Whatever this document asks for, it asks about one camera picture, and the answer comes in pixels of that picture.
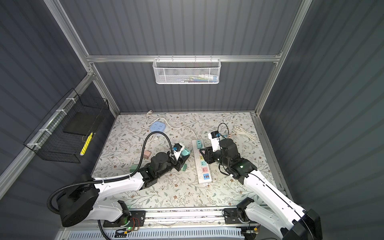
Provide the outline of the pink plug cube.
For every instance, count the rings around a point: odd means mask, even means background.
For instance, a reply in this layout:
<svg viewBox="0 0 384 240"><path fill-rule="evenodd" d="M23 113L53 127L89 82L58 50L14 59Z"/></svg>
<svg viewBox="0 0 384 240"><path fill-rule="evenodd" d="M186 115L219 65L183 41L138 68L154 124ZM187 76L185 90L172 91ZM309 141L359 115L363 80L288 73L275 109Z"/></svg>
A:
<svg viewBox="0 0 384 240"><path fill-rule="evenodd" d="M143 153L143 158L148 160L151 157L151 155L152 155L152 152L145 150Z"/></svg>

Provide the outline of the long white power strip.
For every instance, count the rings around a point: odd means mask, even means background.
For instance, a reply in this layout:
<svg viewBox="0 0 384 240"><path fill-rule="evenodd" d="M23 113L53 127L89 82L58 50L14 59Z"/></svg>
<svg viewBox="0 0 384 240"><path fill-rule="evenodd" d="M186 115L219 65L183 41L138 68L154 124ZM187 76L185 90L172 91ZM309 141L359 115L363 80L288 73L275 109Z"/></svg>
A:
<svg viewBox="0 0 384 240"><path fill-rule="evenodd" d="M208 163L204 160L203 155L200 153L200 150L204 149L205 146L202 149L197 149L196 141L197 140L192 140L192 147L197 169L198 182L201 185L207 186L212 182L213 178Z"/></svg>

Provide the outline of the green plug cube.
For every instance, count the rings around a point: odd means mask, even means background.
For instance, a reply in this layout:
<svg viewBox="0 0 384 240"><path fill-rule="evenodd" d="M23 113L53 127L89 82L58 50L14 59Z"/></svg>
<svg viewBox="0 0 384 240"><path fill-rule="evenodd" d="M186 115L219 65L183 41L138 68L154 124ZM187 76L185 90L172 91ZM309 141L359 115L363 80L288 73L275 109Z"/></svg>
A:
<svg viewBox="0 0 384 240"><path fill-rule="evenodd" d="M131 165L130 173L133 173L138 168L138 165Z"/></svg>
<svg viewBox="0 0 384 240"><path fill-rule="evenodd" d="M187 170L187 167L188 167L188 165L184 164L183 167L182 167L182 171L185 172Z"/></svg>

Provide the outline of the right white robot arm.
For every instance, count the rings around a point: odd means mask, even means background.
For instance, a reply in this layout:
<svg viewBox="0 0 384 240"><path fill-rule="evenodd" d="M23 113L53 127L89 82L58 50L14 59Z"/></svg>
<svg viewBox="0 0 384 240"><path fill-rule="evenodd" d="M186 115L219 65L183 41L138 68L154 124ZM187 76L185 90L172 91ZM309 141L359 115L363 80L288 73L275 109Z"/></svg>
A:
<svg viewBox="0 0 384 240"><path fill-rule="evenodd" d="M282 240L323 239L319 214L305 210L272 185L251 161L241 157L233 140L217 140L199 151L208 164L216 162L223 166L227 175L256 193L271 209L267 211L252 198L245 198L236 206L241 222L259 223Z"/></svg>

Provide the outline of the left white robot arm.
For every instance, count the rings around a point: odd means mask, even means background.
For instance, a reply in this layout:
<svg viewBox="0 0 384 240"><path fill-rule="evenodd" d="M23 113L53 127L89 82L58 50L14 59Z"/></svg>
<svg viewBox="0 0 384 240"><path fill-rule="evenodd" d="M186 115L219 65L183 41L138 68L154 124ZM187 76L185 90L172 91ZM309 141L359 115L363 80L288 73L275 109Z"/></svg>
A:
<svg viewBox="0 0 384 240"><path fill-rule="evenodd" d="M157 153L151 158L150 163L128 179L73 186L63 190L56 199L62 226L71 227L84 220L105 220L121 226L129 223L130 214L127 205L123 201L106 204L105 198L149 188L172 169L180 171L189 156L188 150L175 153L178 160L173 164L170 153Z"/></svg>

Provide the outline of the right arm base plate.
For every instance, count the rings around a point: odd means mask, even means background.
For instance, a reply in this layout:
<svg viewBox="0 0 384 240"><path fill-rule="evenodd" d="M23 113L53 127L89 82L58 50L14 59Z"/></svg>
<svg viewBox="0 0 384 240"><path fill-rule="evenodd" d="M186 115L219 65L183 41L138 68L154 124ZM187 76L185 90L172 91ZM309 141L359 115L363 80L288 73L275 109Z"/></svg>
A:
<svg viewBox="0 0 384 240"><path fill-rule="evenodd" d="M222 210L222 215L225 219L226 225L234 225L234 224L250 224L252 226L258 226L259 223L254 221L243 221L240 219L236 208L224 208Z"/></svg>

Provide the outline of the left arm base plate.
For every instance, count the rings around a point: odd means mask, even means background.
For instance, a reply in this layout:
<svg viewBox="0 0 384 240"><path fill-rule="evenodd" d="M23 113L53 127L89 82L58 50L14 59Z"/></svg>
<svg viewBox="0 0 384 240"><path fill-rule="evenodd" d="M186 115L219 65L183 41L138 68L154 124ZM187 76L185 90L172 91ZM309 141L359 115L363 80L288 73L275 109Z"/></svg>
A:
<svg viewBox="0 0 384 240"><path fill-rule="evenodd" d="M104 221L104 228L137 228L143 227L146 219L146 211L130 211L129 214L123 214L114 222Z"/></svg>

